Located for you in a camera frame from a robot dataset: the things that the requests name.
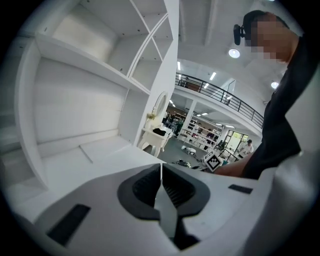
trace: metal railing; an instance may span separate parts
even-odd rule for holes
[[[175,74],[175,85],[181,86],[200,94],[206,95],[216,101],[219,101],[233,110],[238,111],[240,114],[244,115],[246,118],[251,120],[257,126],[262,128],[264,123],[264,117],[256,112],[252,107],[250,107],[243,100],[229,93],[228,91],[215,86],[212,83],[203,81],[201,79],[192,77],[190,75],[185,75],[182,73]]]

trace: person in white shirt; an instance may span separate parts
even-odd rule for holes
[[[244,145],[239,152],[239,155],[242,155],[243,157],[249,153],[252,153],[254,151],[254,146],[252,145],[252,140],[249,139],[247,141],[247,145]]]

